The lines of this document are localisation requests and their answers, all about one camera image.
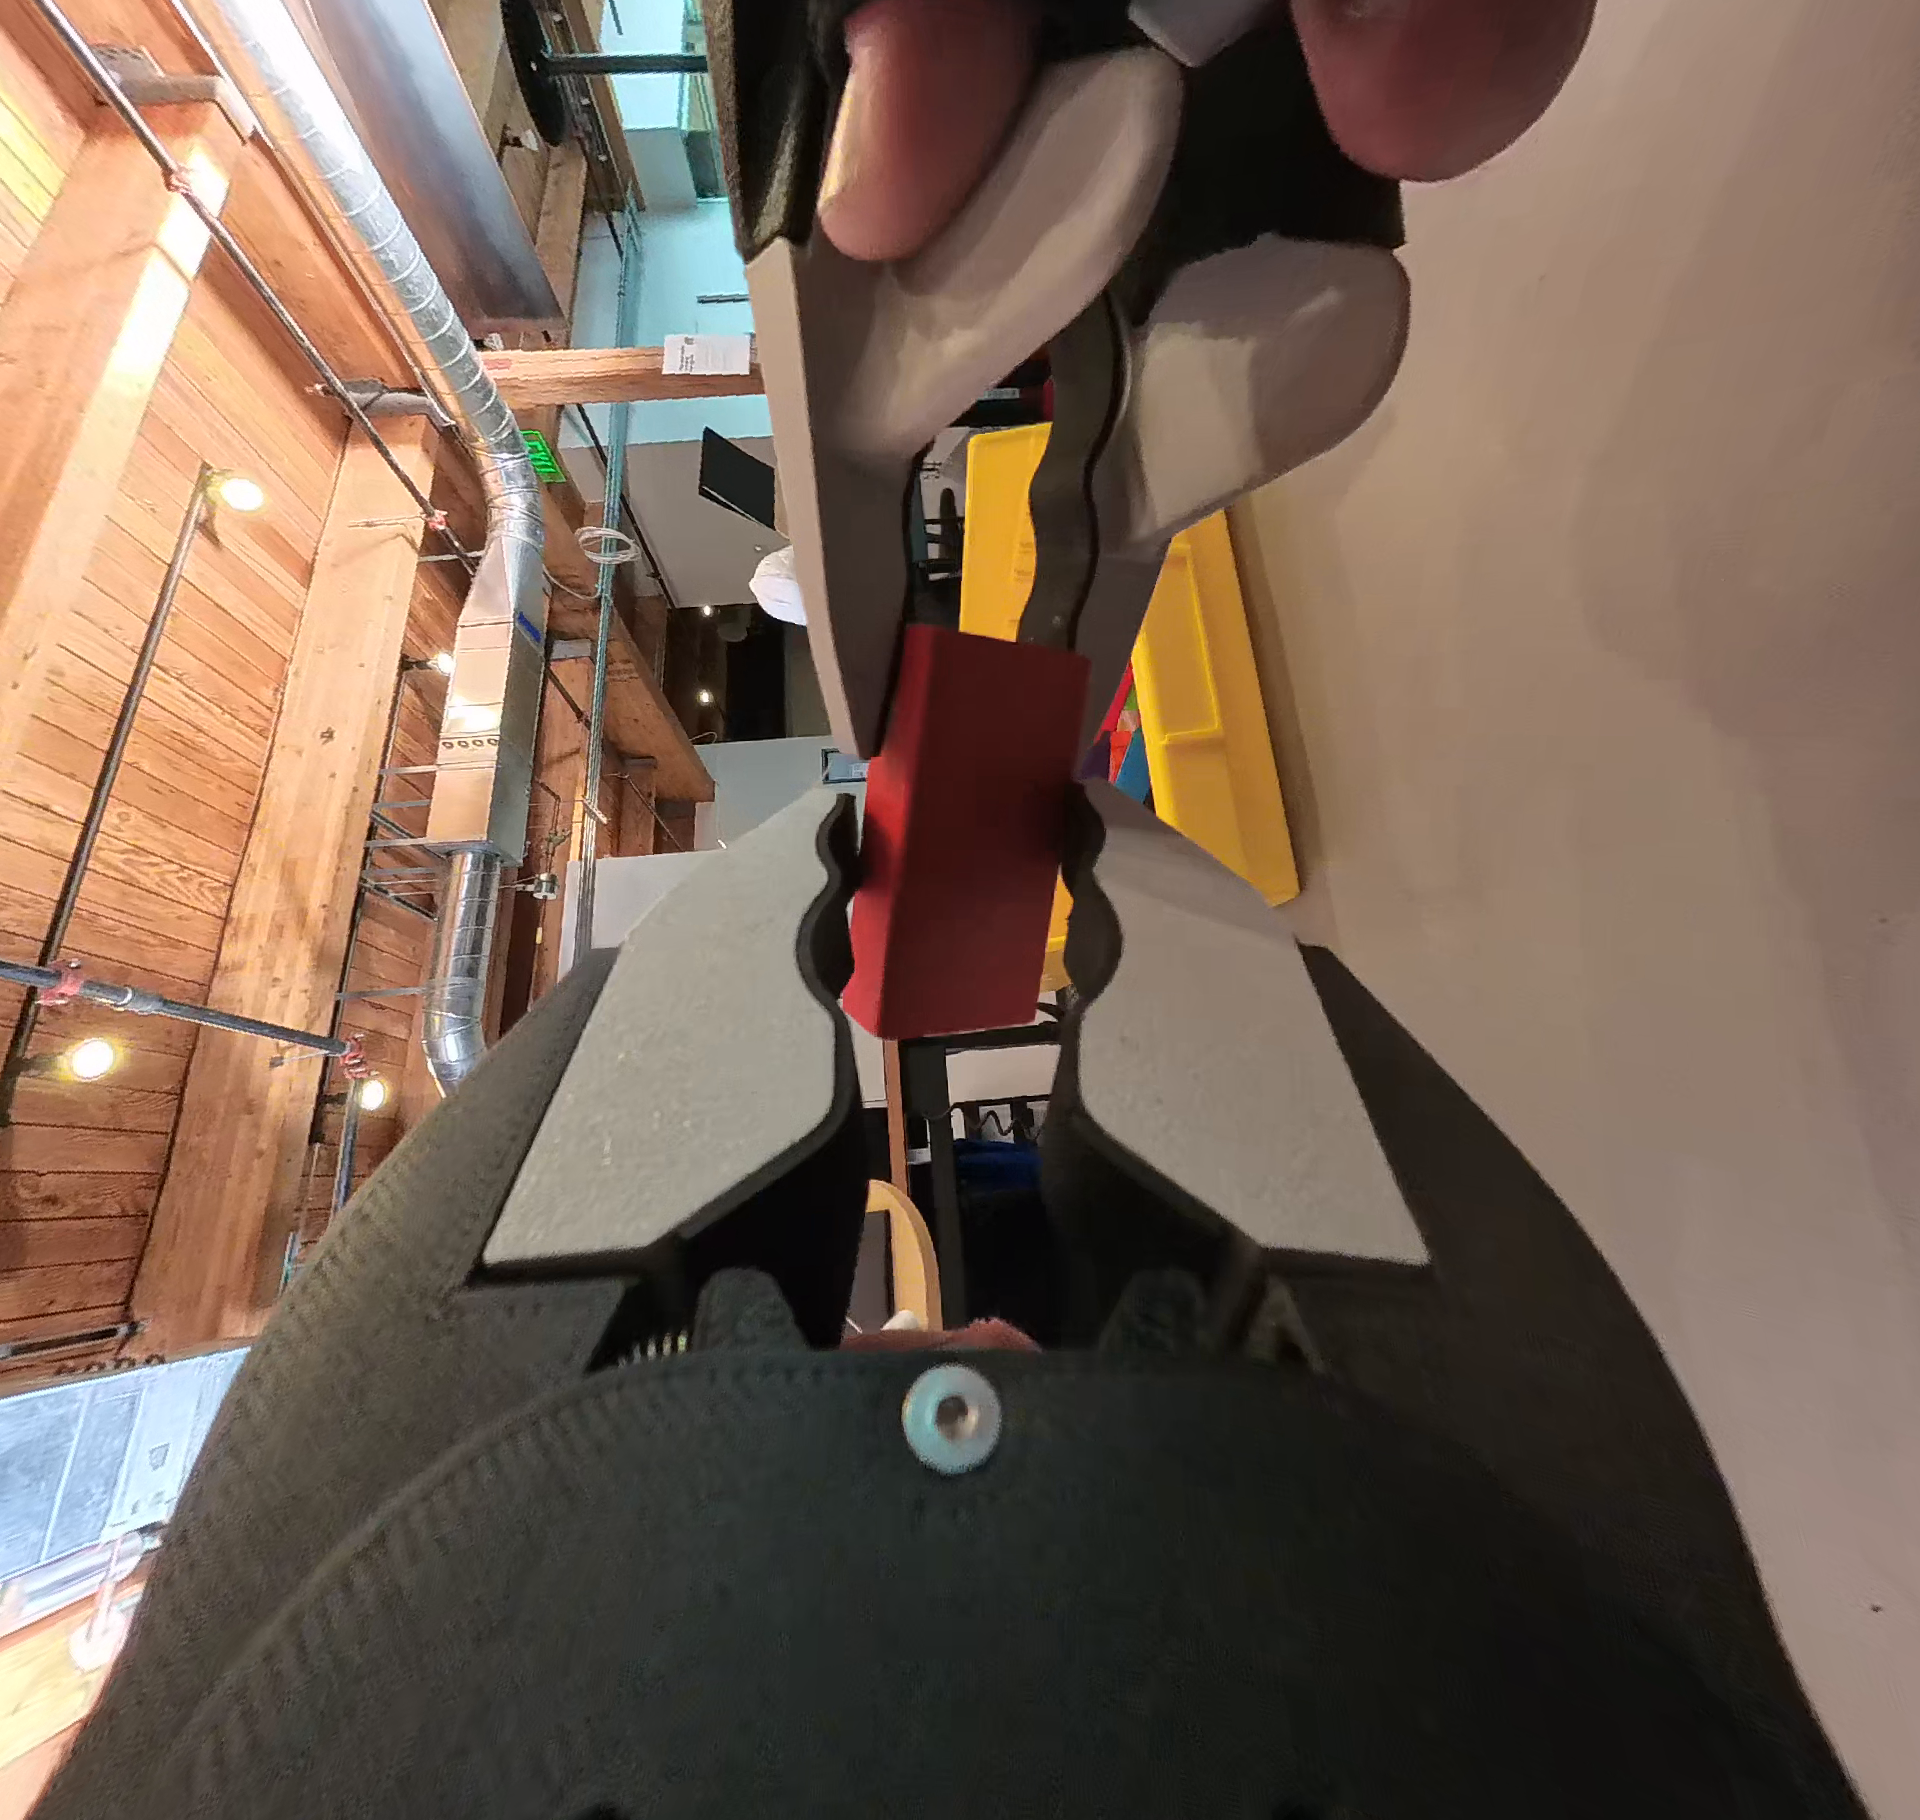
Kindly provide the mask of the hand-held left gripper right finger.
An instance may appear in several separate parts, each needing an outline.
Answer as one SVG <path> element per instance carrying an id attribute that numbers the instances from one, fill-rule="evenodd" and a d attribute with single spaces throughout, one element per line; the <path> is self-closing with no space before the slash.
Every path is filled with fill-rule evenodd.
<path id="1" fill-rule="evenodd" d="M 1066 882 L 1076 999 L 1045 1120 L 1066 1278 L 1421 1278 L 1428 1240 L 1282 913 L 1104 780 L 1070 794 Z"/>

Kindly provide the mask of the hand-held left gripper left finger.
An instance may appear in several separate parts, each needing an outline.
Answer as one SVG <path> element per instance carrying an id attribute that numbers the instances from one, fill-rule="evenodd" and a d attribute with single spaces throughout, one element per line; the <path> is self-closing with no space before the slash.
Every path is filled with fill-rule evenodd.
<path id="1" fill-rule="evenodd" d="M 807 793 L 708 853 L 620 943 L 482 1250 L 510 1276 L 694 1235 L 859 1102 L 840 993 L 857 807 Z"/>

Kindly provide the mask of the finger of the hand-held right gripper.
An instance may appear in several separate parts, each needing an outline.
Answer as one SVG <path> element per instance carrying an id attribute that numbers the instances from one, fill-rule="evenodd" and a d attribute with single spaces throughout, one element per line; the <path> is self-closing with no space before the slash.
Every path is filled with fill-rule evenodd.
<path id="1" fill-rule="evenodd" d="M 823 231 L 747 266 L 775 485 L 837 745 L 877 755 L 924 447 L 1119 272 L 1175 159 L 1182 68 L 1112 51 L 1045 71 L 964 212 L 916 256 Z"/>
<path id="2" fill-rule="evenodd" d="M 1141 324 L 1117 298 L 1095 300 L 1051 349 L 1022 643 L 1116 652 L 1178 533 L 1375 410 L 1408 312 L 1395 249 L 1272 234 L 1178 269 Z"/>

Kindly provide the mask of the yellow plastic bin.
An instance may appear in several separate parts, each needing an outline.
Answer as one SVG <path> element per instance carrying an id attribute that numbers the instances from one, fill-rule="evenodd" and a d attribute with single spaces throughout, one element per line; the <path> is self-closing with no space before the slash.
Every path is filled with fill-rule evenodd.
<path id="1" fill-rule="evenodd" d="M 1014 640 L 1036 577 L 1030 489 L 1049 428 L 967 439 L 960 627 Z M 1229 520 L 1180 533 L 1128 665 L 1132 683 L 1098 728 L 1095 775 L 1211 853 L 1267 903 L 1296 899 L 1299 875 Z"/>

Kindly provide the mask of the silver ventilation duct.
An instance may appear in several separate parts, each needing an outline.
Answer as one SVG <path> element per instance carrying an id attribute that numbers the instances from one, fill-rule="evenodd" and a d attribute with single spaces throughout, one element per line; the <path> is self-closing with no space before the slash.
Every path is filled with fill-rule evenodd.
<path id="1" fill-rule="evenodd" d="M 193 0 L 262 96 L 267 123 L 340 212 L 368 278 L 477 468 L 487 538 L 468 588 L 439 734 L 425 847 L 444 860 L 419 1037 L 447 1094 L 482 1061 L 506 867 L 527 851 L 547 658 L 541 484 L 514 410 L 443 275 L 475 246 L 485 323 L 535 324 L 551 285 L 506 193 L 482 195 L 481 141 L 453 138 L 466 93 L 423 0 Z"/>

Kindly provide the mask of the person's right hand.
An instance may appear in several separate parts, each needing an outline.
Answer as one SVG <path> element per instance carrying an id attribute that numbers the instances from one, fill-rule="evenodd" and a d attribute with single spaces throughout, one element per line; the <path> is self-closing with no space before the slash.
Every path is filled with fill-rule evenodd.
<path id="1" fill-rule="evenodd" d="M 1580 57 L 1597 0 L 1288 0 L 1338 146 L 1456 178 L 1511 146 Z M 807 0 L 840 84 L 817 220 L 851 259 L 918 253 L 968 203 L 1045 57 L 1100 48 L 1104 0 Z"/>

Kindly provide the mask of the wooden beam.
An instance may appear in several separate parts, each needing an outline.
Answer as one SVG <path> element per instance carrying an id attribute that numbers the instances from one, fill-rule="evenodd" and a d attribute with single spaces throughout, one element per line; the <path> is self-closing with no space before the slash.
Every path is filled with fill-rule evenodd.
<path id="1" fill-rule="evenodd" d="M 481 347 L 479 360 L 517 415 L 764 393 L 754 363 L 747 372 L 677 372 L 660 346 Z"/>

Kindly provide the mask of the black disc on pole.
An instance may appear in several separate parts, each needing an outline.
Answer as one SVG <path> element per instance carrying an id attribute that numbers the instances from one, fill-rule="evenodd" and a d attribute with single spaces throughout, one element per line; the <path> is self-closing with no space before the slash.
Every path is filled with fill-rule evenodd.
<path id="1" fill-rule="evenodd" d="M 549 146 L 572 141 L 612 163 L 614 133 L 664 132 L 690 152 L 717 136 L 700 0 L 606 0 L 600 45 L 564 0 L 497 0 L 517 84 Z"/>

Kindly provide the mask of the red toy block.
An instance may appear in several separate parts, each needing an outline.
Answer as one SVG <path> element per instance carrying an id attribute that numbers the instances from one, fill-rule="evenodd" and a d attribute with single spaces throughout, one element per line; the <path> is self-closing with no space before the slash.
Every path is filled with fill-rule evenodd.
<path id="1" fill-rule="evenodd" d="M 912 624 L 868 764 L 848 1017 L 878 1039 L 1038 1009 L 1091 663 Z"/>

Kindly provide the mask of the wooden post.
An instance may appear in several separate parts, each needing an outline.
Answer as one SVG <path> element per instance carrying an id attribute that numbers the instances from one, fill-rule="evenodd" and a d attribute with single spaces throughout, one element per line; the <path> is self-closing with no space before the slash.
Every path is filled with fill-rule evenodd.
<path id="1" fill-rule="evenodd" d="M 421 517 L 365 439 L 337 468 L 213 1003 L 323 1037 L 349 949 Z M 179 1357 L 264 1321 L 299 1211 L 321 1056 L 206 1030 L 131 1292 L 140 1352 Z"/>

